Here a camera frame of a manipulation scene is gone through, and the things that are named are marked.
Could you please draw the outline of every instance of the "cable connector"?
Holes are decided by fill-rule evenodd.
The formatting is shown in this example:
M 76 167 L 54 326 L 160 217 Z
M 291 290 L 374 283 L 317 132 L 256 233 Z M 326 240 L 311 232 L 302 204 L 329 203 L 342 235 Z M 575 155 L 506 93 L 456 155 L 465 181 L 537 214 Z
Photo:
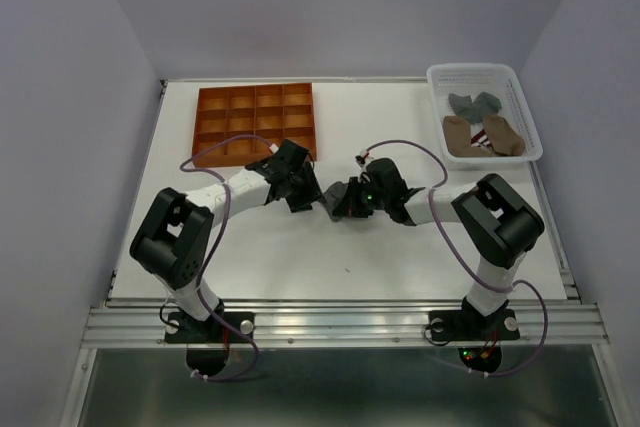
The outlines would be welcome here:
M 358 155 L 356 155 L 356 163 L 364 169 L 364 167 L 373 160 L 370 152 L 367 149 L 362 149 Z

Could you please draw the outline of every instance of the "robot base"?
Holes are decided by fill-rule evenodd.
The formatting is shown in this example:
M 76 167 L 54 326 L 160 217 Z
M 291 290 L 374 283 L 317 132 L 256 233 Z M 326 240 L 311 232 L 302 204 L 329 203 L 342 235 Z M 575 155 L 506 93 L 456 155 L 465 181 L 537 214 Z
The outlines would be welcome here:
M 468 320 L 463 310 L 430 312 L 428 329 L 431 340 L 446 343 L 486 341 L 487 337 L 496 330 L 500 341 L 520 339 L 516 314 L 511 309 L 501 309 L 496 312 L 492 315 L 491 322 L 485 325 Z
M 222 316 L 229 324 L 236 329 L 240 330 L 240 324 L 244 321 L 251 322 L 252 325 L 255 321 L 255 314 L 253 312 L 224 312 L 222 303 L 220 303 L 220 309 L 218 315 Z M 209 317 L 204 322 L 199 322 L 193 317 L 184 313 L 182 310 L 172 312 L 168 317 L 169 322 L 177 324 L 180 328 L 174 332 L 165 332 L 164 341 L 167 344 L 222 344 L 224 328 L 218 324 L 212 317 Z M 247 334 L 253 338 L 253 332 Z M 233 332 L 229 332 L 229 343 L 232 344 L 246 344 L 247 341 L 241 337 L 238 337 Z

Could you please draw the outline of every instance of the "white table surface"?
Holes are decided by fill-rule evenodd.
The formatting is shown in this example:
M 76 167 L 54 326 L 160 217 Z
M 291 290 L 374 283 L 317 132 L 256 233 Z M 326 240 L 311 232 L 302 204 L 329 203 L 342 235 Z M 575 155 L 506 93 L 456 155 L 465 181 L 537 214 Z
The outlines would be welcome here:
M 164 298 L 162 285 L 129 257 L 129 245 L 160 189 L 185 191 L 212 182 L 206 174 L 180 172 L 178 164 L 191 155 L 198 90 L 227 85 L 244 84 L 169 83 L 117 264 L 112 300 Z M 317 82 L 313 93 L 319 158 L 315 172 L 323 190 L 357 175 L 354 156 L 380 140 L 413 140 L 440 153 L 426 83 Z M 441 178 L 438 166 L 414 150 L 389 146 L 373 155 L 391 157 L 410 187 L 434 184 Z M 238 169 L 219 171 L 228 177 Z M 449 185 L 475 182 L 485 173 L 451 172 Z M 498 173 L 540 211 L 526 166 Z M 479 254 L 464 227 L 445 228 L 470 265 L 477 265 Z M 434 225 L 405 227 L 382 212 L 366 220 L 332 223 L 317 204 L 311 212 L 290 214 L 285 202 L 233 217 L 205 278 L 226 299 L 452 300 L 461 299 L 471 286 Z M 546 299 L 566 299 L 546 232 L 516 278 L 533 282 Z M 533 298 L 524 288 L 510 297 Z

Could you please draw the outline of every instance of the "orange sorting tray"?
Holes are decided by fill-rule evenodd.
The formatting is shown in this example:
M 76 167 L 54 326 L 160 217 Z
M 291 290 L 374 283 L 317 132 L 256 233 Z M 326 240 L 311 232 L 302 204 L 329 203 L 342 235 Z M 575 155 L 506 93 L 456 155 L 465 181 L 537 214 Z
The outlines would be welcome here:
M 280 145 L 293 140 L 316 160 L 316 129 L 310 83 L 200 89 L 192 154 L 240 134 Z M 246 165 L 270 155 L 264 143 L 238 140 L 196 160 L 197 167 Z

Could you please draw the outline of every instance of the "gray wall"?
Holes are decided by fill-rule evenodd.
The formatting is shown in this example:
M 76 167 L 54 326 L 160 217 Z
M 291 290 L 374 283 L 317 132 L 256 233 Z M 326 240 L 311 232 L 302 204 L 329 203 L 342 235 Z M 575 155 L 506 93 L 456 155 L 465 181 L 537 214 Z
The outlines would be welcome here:
M 639 49 L 640 0 L 563 0 L 520 76 L 571 268 L 600 305 L 636 411 Z
M 163 78 L 519 70 L 560 0 L 119 0 Z
M 0 424 L 57 425 L 158 105 L 116 0 L 0 0 Z

